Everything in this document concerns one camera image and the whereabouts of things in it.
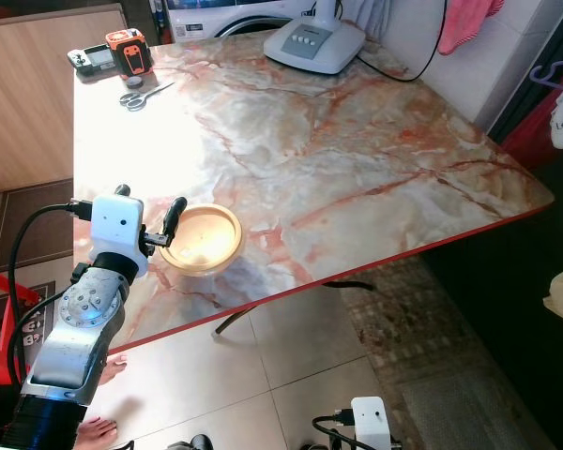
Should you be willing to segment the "dark brown door mat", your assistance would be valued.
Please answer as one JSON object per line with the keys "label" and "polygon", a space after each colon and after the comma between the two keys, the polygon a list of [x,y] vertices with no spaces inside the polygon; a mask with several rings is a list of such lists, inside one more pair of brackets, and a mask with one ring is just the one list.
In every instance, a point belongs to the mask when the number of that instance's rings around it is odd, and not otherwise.
{"label": "dark brown door mat", "polygon": [[[74,181],[54,181],[0,192],[0,273],[6,273],[20,228],[41,207],[67,204],[74,197]],[[45,213],[34,219],[17,248],[16,265],[25,267],[70,257],[74,253],[74,217]]]}

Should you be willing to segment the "dark metal table leg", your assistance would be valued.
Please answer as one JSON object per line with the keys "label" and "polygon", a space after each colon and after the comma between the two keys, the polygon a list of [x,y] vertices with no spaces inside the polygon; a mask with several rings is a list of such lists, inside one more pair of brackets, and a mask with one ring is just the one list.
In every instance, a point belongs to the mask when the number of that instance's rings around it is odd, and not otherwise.
{"label": "dark metal table leg", "polygon": [[364,291],[375,292],[374,284],[363,281],[329,281],[323,283],[324,287],[332,289],[364,289]]}
{"label": "dark metal table leg", "polygon": [[242,316],[243,316],[243,311],[239,311],[234,314],[231,314],[231,316],[225,318],[224,321],[222,321],[221,324],[217,326],[217,329],[214,330],[214,334],[221,335],[222,333],[224,333],[227,327],[233,325],[234,322],[237,322],[238,319]]}

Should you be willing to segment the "light wooden cabinet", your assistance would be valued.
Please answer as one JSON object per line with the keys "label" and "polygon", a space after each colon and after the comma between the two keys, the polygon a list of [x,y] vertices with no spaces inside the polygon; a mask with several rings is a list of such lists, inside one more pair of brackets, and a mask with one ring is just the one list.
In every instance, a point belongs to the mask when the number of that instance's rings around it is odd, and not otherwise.
{"label": "light wooden cabinet", "polygon": [[0,19],[0,192],[74,175],[71,49],[123,29],[118,4]]}

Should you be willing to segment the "person's bare foot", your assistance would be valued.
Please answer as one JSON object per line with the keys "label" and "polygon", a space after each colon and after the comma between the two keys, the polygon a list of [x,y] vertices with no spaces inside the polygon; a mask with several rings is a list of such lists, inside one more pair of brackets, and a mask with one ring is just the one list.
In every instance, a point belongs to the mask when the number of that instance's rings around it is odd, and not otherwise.
{"label": "person's bare foot", "polygon": [[114,354],[107,357],[101,372],[100,384],[108,383],[127,368],[128,359],[125,354]]}
{"label": "person's bare foot", "polygon": [[74,450],[106,450],[118,437],[118,424],[114,420],[92,417],[77,428]]}

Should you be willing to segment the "white handheld device with screen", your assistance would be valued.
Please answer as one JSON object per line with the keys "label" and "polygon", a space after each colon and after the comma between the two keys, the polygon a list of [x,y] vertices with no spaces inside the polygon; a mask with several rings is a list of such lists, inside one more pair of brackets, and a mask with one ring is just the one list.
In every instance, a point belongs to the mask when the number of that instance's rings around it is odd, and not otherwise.
{"label": "white handheld device with screen", "polygon": [[67,59],[79,76],[94,76],[99,72],[115,68],[113,53],[106,44],[84,49],[71,49],[70,52],[67,52]]}

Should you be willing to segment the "orange black handheld device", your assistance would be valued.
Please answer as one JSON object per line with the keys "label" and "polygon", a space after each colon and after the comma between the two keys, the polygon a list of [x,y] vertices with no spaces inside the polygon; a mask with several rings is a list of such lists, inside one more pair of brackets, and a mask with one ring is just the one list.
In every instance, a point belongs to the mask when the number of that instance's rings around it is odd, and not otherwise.
{"label": "orange black handheld device", "polygon": [[143,77],[152,72],[153,59],[145,35],[136,27],[105,35],[120,78]]}

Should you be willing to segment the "white power strip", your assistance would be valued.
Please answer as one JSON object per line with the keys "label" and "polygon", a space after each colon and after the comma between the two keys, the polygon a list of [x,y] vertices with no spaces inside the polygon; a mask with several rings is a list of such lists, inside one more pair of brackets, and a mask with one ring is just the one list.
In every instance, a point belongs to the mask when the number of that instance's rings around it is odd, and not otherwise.
{"label": "white power strip", "polygon": [[21,333],[19,342],[24,347],[34,346],[34,344],[41,342],[42,338],[44,338],[46,334],[47,309],[49,309],[55,299],[57,299],[57,295],[53,294],[47,296],[44,300],[38,300],[20,318],[17,330]]}

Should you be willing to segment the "red metal rack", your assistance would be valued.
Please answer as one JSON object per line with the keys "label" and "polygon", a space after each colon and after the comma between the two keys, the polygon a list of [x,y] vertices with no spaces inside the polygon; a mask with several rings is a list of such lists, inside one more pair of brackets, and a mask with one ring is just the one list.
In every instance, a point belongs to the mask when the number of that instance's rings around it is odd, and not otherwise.
{"label": "red metal rack", "polygon": [[0,338],[0,384],[20,384],[17,373],[21,367],[17,352],[23,348],[23,316],[20,306],[35,306],[42,297],[22,284],[11,282],[0,275],[0,291],[6,294],[7,303],[2,316],[2,338]]}

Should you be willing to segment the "white washing machine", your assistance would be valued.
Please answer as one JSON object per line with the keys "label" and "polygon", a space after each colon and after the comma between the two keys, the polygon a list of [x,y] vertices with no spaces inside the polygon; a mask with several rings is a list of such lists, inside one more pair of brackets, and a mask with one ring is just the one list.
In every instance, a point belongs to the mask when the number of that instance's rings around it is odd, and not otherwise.
{"label": "white washing machine", "polygon": [[311,16],[317,0],[162,0],[174,42],[260,33]]}

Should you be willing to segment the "white desk lamp base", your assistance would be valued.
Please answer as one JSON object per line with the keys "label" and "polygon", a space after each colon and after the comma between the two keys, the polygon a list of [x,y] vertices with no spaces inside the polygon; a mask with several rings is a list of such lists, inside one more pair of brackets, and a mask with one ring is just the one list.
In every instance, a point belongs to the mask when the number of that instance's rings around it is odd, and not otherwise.
{"label": "white desk lamp base", "polygon": [[266,38],[263,52],[276,63],[337,76],[358,55],[366,33],[337,17],[339,0],[316,0],[314,14],[288,22]]}

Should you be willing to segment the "patterned grey floor rug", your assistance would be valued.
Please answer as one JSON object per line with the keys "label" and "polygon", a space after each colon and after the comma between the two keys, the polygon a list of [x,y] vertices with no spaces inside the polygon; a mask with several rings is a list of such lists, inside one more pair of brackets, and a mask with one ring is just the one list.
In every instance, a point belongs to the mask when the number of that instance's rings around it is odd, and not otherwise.
{"label": "patterned grey floor rug", "polygon": [[376,287],[339,294],[405,450],[556,450],[422,259],[339,281]]}

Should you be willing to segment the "pink hanging cloth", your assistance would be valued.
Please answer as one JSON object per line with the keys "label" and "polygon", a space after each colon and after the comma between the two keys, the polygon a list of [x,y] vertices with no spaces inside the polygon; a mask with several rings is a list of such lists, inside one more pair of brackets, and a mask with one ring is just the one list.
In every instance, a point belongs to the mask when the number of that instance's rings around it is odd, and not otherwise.
{"label": "pink hanging cloth", "polygon": [[443,26],[436,51],[449,55],[471,39],[477,38],[486,18],[495,16],[506,0],[446,0]]}

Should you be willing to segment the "purple clothes hanger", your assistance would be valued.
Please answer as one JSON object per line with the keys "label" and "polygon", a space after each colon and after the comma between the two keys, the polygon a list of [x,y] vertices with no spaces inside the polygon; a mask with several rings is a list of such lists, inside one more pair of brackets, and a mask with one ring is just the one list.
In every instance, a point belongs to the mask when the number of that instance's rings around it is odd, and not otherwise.
{"label": "purple clothes hanger", "polygon": [[552,89],[563,90],[563,84],[556,81],[556,74],[559,71],[563,71],[563,60],[556,61],[556,63],[551,63],[549,65],[534,66],[527,73],[527,78],[535,84],[540,84],[547,87],[552,87]]}

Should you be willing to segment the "grey handled scissors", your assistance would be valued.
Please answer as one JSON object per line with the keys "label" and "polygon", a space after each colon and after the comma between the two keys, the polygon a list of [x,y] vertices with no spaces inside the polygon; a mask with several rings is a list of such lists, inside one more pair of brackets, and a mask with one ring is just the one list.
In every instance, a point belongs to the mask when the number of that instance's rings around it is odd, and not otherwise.
{"label": "grey handled scissors", "polygon": [[145,93],[127,93],[120,96],[119,104],[120,106],[126,107],[129,112],[137,112],[145,107],[147,100],[150,96],[160,93],[160,91],[166,89],[166,87],[173,86],[174,82],[167,82],[166,84],[158,85],[153,87],[152,90],[145,91]]}

